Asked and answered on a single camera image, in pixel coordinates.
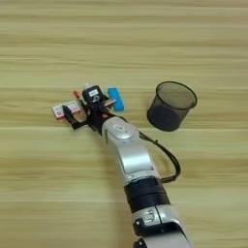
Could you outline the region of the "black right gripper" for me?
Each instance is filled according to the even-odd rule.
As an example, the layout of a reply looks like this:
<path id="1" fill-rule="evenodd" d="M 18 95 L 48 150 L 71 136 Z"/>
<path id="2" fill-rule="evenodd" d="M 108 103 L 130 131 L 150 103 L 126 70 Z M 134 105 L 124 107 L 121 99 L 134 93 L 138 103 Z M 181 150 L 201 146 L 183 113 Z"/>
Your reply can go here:
<path id="1" fill-rule="evenodd" d="M 88 103 L 87 104 L 87 111 L 85 112 L 87 117 L 86 121 L 79 122 L 77 119 L 74 118 L 71 110 L 67 106 L 62 106 L 64 116 L 66 120 L 71 124 L 74 130 L 85 126 L 88 126 L 94 131 L 98 132 L 99 134 L 102 133 L 102 128 L 104 123 L 113 117 L 113 114 L 109 111 L 111 107 L 115 104 L 114 99 L 107 99 L 106 101 L 97 101 L 95 103 Z"/>

